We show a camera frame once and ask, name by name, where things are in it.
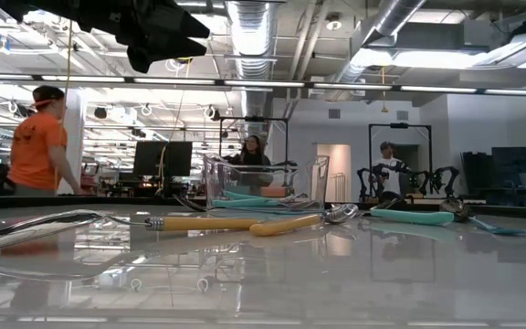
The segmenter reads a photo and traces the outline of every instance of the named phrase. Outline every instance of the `ceiling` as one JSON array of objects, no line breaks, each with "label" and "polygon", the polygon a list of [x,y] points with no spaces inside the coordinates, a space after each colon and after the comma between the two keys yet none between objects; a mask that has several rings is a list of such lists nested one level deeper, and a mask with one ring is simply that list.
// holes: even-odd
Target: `ceiling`
[{"label": "ceiling", "polygon": [[[273,56],[275,61],[272,69],[272,79],[285,80],[289,75],[294,50],[298,42],[299,22],[308,5],[308,0],[289,0],[280,5],[277,17],[277,35],[274,37]],[[359,20],[374,15],[378,8],[377,0],[333,0],[329,4],[329,12],[341,15],[342,28],[328,30],[321,28],[320,36],[314,47],[313,57],[305,70],[304,79],[310,77],[326,77],[337,72],[347,59],[349,38]],[[506,17],[526,12],[526,0],[513,1],[428,1],[412,18],[413,22],[459,24],[465,19],[490,19]],[[191,78],[223,78],[235,79],[237,72],[235,62],[229,58],[233,47],[229,36],[229,22],[222,16],[195,15],[211,29],[211,37],[204,41],[208,48],[207,54],[194,58],[190,65],[177,65],[174,61],[156,62],[151,66],[149,76],[156,77],[191,77]],[[9,22],[8,16],[0,10],[0,36],[9,41],[9,50],[0,53],[0,73],[23,73],[38,75],[67,74],[68,72],[68,21],[52,16],[47,24],[18,25]],[[73,41],[76,51],[72,51],[70,74],[100,75],[100,76],[140,76],[130,66],[126,57],[126,47],[118,44],[114,36],[92,30],[86,33],[74,26]],[[363,78],[369,82],[381,82],[382,73],[366,70]],[[385,81],[436,85],[452,83],[461,74],[449,69],[407,69],[386,68]],[[472,74],[489,75],[499,72],[473,72]],[[513,71],[511,75],[523,74]],[[17,101],[28,105],[31,102],[31,90],[34,86],[17,86],[11,81],[0,84],[0,123],[17,124],[23,120],[15,116],[9,102]],[[136,110],[136,122],[151,126],[159,135],[174,139],[182,139],[183,133],[172,134],[174,127],[193,127],[196,130],[204,128],[204,132],[188,132],[186,139],[209,143],[208,147],[217,150],[217,122],[205,118],[204,111],[213,106],[226,116],[241,115],[240,92],[204,91],[204,90],[140,90],[140,89],[110,89],[110,88],[80,88],[89,100],[87,125],[124,124],[112,119],[99,120],[94,116],[97,107],[107,109],[125,108]],[[382,93],[367,92],[368,102],[380,99]],[[399,93],[387,97],[391,101],[412,101],[415,94]],[[131,162],[134,143],[123,155],[118,153],[115,140],[135,140],[128,129],[88,129],[85,133],[89,138],[87,144],[106,146],[109,154],[112,150],[123,162]],[[229,136],[229,142],[238,146],[238,134]],[[8,147],[2,146],[0,153],[5,153]],[[94,152],[85,155],[93,156]]]}]

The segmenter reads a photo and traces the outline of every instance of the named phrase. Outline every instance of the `black frame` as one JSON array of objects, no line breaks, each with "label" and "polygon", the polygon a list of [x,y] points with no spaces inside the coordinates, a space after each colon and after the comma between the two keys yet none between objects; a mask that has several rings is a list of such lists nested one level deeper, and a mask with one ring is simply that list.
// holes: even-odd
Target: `black frame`
[{"label": "black frame", "polygon": [[289,119],[263,117],[220,117],[218,126],[218,155],[223,153],[223,123],[225,120],[244,120],[245,122],[283,122],[285,124],[285,162],[289,161]]},{"label": "black frame", "polygon": [[[427,129],[427,142],[429,144],[429,172],[434,172],[434,156],[432,148],[432,133],[431,125],[429,124],[409,124],[409,123],[371,123],[369,124],[369,168],[373,167],[373,127],[389,127],[391,129],[409,129],[409,128],[426,128]],[[433,187],[430,185],[431,193],[433,193]],[[372,194],[374,191],[373,185],[370,185],[369,194]]]}]

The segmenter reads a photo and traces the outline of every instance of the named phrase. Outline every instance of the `computer monitor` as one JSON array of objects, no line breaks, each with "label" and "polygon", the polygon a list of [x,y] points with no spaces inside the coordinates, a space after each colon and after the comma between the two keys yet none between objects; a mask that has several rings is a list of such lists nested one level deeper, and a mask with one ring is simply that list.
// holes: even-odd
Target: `computer monitor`
[{"label": "computer monitor", "polygon": [[164,174],[189,176],[192,167],[192,142],[137,142],[133,173],[136,175],[158,175],[162,150]]},{"label": "computer monitor", "polygon": [[526,147],[493,147],[492,161],[497,173],[526,174]]}]

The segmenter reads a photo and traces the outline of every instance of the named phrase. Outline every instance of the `white t-shirt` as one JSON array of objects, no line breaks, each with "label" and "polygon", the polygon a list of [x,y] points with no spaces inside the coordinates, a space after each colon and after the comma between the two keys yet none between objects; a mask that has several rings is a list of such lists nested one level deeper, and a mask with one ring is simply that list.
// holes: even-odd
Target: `white t-shirt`
[{"label": "white t-shirt", "polygon": [[[395,158],[391,159],[384,159],[381,158],[373,163],[373,166],[376,165],[390,165],[390,166],[396,166],[397,162],[401,162],[401,160],[397,160]],[[389,170],[387,168],[383,168],[384,173],[389,173],[389,179],[385,179],[383,182],[384,192],[394,192],[398,195],[401,195],[401,186],[399,185],[399,173],[397,173],[395,170]]]}]

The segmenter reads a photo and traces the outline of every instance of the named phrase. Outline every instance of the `woman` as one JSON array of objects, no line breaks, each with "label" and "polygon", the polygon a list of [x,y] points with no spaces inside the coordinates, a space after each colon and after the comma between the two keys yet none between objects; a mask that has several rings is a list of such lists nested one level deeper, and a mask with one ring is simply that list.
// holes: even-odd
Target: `woman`
[{"label": "woman", "polygon": [[261,148],[261,140],[258,136],[252,135],[247,138],[243,144],[240,154],[228,159],[232,165],[271,165]]}]

